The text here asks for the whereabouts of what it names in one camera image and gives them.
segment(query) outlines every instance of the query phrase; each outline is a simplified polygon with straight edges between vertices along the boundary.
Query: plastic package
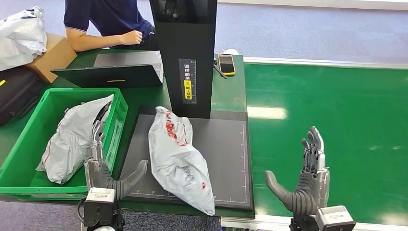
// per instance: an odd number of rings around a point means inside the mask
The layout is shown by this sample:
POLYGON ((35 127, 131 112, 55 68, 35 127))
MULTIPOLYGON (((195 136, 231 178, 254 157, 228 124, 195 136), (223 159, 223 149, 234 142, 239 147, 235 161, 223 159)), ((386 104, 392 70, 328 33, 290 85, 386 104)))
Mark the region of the plastic package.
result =
POLYGON ((95 120, 104 122, 113 98, 112 94, 68 109, 36 170, 46 171, 52 182, 67 182, 90 156, 93 123, 95 120))
POLYGON ((152 174, 164 190, 207 215, 215 214, 207 162, 192 145, 188 118, 156 107, 149 130, 149 150, 152 174))
POLYGON ((0 21, 0 71, 28 64, 47 50, 43 14, 36 6, 0 21))

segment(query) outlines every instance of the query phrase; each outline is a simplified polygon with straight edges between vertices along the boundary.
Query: robotic hand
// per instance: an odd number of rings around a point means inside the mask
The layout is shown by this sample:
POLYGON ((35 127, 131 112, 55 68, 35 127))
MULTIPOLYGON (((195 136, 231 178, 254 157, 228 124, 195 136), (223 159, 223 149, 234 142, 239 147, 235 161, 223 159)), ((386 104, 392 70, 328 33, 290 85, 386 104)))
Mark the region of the robotic hand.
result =
POLYGON ((315 215, 327 205, 330 172, 325 166, 324 143, 319 131, 313 126, 306 139, 302 139, 303 169, 294 192, 287 191, 271 171, 265 172, 267 186, 294 215, 315 215))
POLYGON ((303 144, 303 169, 294 192, 283 188, 271 171, 265 172, 271 191, 293 212, 291 231, 352 231, 355 222, 343 205, 326 207, 329 199, 330 172, 326 167, 324 142, 312 127, 303 144))
POLYGON ((122 231, 125 221, 118 202, 146 174, 147 160, 140 161, 136 170, 125 179, 114 180, 103 159, 103 137, 102 123, 96 120, 92 129, 91 155, 84 164, 88 195, 79 202, 77 216, 87 231, 122 231), (84 216, 79 212, 82 205, 84 216))

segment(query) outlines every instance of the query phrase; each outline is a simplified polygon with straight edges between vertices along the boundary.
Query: laptop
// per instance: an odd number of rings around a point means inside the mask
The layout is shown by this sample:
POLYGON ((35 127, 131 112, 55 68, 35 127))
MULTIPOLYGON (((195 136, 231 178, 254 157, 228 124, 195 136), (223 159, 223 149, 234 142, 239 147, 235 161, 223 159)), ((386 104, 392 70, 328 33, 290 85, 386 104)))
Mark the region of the laptop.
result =
POLYGON ((139 88, 163 84, 159 51, 98 54, 93 67, 51 72, 82 88, 139 88))

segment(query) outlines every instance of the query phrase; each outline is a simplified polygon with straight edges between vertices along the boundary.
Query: yellow label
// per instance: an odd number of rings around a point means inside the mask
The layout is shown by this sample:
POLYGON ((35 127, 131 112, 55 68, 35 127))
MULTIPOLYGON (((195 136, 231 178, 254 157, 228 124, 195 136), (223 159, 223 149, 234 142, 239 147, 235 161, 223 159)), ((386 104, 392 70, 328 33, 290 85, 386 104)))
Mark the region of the yellow label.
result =
POLYGON ((184 94, 186 100, 192 100, 191 80, 184 81, 184 94))

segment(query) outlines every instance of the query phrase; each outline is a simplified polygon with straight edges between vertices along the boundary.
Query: green plastic crate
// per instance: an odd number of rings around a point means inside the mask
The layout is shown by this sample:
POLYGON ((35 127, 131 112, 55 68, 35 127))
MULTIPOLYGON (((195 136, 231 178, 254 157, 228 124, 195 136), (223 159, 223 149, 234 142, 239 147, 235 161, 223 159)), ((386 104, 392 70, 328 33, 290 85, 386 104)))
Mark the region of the green plastic crate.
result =
POLYGON ((113 167, 128 105, 117 88, 51 88, 36 106, 27 125, 0 168, 0 194, 24 201, 78 200, 87 194, 84 168, 64 185, 50 182, 45 172, 35 171, 46 145, 66 108, 114 94, 103 132, 103 153, 113 167))

